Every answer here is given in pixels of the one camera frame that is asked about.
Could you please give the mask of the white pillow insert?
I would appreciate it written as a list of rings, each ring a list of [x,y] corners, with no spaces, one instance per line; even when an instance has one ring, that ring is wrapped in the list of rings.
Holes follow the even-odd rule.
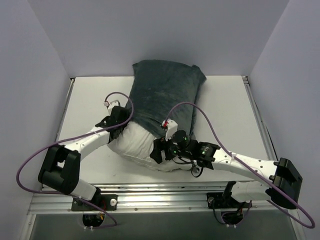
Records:
[[[181,164],[181,160],[163,160],[157,163],[150,157],[156,137],[137,123],[130,121],[118,138],[107,144],[108,148],[122,158],[130,160],[150,170],[171,172],[175,170],[190,171],[191,164]]]

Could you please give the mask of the zebra and grey pillowcase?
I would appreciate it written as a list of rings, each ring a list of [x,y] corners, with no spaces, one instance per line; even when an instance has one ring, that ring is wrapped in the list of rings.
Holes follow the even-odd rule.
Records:
[[[174,120],[188,135],[194,133],[200,90],[206,76],[196,65],[168,60],[142,60],[133,64],[133,85],[129,93],[132,121],[156,138],[163,137],[166,118]]]

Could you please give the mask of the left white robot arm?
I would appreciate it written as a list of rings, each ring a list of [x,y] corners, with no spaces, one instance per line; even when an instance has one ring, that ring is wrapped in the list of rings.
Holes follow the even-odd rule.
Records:
[[[83,199],[83,204],[95,210],[102,201],[101,190],[80,179],[81,161],[99,147],[116,139],[127,125],[130,110],[110,106],[105,118],[84,137],[66,145],[55,144],[48,148],[38,174],[38,181],[64,195]]]

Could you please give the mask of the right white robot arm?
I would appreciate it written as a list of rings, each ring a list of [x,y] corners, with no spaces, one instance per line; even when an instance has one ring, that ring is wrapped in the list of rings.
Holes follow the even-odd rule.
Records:
[[[222,193],[223,203],[227,206],[266,200],[285,209],[297,208],[303,178],[289,159],[271,161],[226,153],[217,144],[190,139],[184,130],[175,132],[170,139],[154,140],[150,157],[158,164],[174,158],[188,159],[202,169],[249,178],[247,182],[228,182]]]

